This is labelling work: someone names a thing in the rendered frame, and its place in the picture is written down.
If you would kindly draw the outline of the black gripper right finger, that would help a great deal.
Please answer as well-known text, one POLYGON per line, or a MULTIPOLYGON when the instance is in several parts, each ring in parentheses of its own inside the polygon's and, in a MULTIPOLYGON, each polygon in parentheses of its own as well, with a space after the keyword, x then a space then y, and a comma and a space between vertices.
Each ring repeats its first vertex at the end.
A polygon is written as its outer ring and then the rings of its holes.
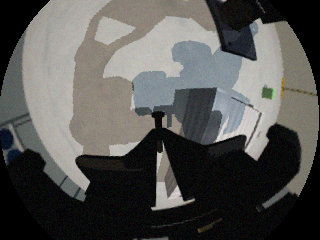
POLYGON ((219 143, 203 145, 184 139, 179 133, 165 127, 161 127, 161 135, 183 201, 195 199, 192 193, 199 187, 200 180, 212 161, 243 149, 247 141, 247 136, 236 135, 219 143))

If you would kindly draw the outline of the green cube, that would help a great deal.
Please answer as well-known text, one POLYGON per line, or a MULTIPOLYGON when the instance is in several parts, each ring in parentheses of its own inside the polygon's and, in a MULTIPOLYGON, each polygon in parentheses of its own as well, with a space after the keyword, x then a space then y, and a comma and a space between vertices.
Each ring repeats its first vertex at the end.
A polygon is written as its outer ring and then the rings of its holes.
POLYGON ((275 99, 275 96, 273 96, 273 95, 276 95, 275 89, 265 87, 263 88, 263 92, 264 93, 261 93, 261 95, 263 95, 263 99, 267 99, 267 97, 268 97, 268 100, 275 99))

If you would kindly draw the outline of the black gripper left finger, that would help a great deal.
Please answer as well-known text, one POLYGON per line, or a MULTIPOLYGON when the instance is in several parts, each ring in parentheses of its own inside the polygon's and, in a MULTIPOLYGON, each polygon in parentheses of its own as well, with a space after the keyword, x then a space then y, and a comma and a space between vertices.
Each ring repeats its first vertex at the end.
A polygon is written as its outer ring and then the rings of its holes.
POLYGON ((81 155, 75 161, 76 167, 89 181, 139 184, 151 208, 156 208, 156 152, 156 129, 151 128, 148 135, 125 156, 81 155))

